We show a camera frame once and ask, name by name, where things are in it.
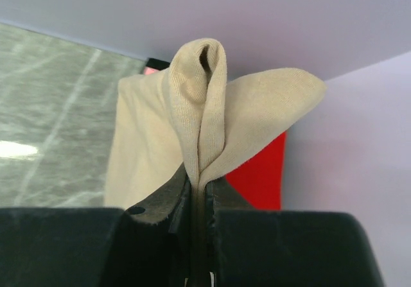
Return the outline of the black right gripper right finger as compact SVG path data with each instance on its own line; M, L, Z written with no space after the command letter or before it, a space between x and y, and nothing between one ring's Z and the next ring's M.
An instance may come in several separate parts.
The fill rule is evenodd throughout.
M209 269L216 286L383 286L352 215L263 211L224 178L206 186Z

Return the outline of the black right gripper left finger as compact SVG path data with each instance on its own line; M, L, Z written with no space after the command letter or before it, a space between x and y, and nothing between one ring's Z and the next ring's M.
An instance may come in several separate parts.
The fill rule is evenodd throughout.
M190 183L184 167L128 209L1 209L2 286L184 286Z

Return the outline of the beige t-shirt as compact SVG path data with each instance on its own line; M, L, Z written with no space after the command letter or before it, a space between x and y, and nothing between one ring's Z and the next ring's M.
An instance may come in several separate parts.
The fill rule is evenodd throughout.
M227 79L215 39L184 44L170 66L118 84L104 204L129 208L183 166L199 196L205 185L255 156L311 111L326 84L302 69Z

